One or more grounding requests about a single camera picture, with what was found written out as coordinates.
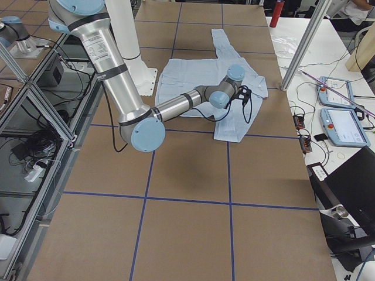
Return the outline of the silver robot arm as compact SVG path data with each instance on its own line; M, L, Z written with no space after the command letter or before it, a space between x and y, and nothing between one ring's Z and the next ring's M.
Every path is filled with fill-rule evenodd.
M110 32L110 15L104 1L49 1L50 28L79 38L99 81L120 113L120 135L141 152L151 152L165 138L164 122L203 102L225 108L245 76L239 65L229 67L219 85L203 85L153 108L143 103L128 67Z

